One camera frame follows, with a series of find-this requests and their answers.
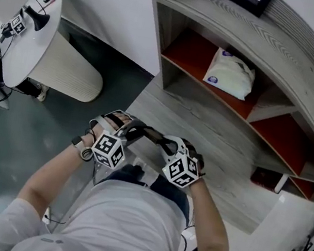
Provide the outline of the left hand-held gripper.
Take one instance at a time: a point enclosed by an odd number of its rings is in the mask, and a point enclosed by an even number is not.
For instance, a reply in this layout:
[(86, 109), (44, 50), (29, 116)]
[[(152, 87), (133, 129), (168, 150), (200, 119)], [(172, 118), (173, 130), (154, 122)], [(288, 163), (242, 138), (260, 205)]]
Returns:
[[(128, 115), (132, 121), (116, 130), (108, 117), (114, 112), (122, 112), (122, 114)], [(97, 135), (97, 139), (92, 146), (93, 157), (97, 163), (111, 169), (117, 169), (118, 166), (124, 162), (124, 149), (138, 139), (145, 136), (154, 144), (159, 144), (164, 137), (154, 128), (147, 127), (147, 125), (138, 118), (122, 110), (100, 115), (89, 122), (90, 131), (93, 131), (96, 126), (102, 128), (102, 133)]]

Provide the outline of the person's left hand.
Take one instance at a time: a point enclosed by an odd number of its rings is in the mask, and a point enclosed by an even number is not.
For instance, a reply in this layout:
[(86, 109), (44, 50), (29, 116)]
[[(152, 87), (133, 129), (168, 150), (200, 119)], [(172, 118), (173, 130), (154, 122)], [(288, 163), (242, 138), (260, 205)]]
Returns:
[(122, 126), (125, 126), (126, 124), (129, 124), (132, 119), (126, 114), (122, 114), (122, 112), (114, 112), (110, 114), (109, 119), (111, 120), (114, 129), (119, 129)]

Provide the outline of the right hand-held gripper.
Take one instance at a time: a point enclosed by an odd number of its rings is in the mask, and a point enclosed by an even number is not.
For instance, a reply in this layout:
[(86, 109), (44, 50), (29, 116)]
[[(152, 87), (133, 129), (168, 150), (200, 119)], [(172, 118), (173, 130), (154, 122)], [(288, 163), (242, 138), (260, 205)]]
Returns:
[(186, 188), (200, 178), (203, 157), (185, 139), (163, 136), (160, 148), (165, 166), (162, 173), (178, 188)]

